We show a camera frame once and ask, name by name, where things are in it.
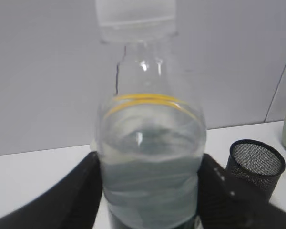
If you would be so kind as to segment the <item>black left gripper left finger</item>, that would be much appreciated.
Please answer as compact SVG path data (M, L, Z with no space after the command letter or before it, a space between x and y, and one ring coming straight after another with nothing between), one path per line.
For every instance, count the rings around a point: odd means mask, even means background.
M51 189L0 218L0 229L91 229L101 196L100 161L90 152Z

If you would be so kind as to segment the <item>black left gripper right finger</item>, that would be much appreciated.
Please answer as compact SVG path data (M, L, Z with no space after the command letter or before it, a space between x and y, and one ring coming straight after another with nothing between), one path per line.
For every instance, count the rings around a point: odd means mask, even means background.
M286 212L204 154L198 171L197 215L205 229L286 229Z

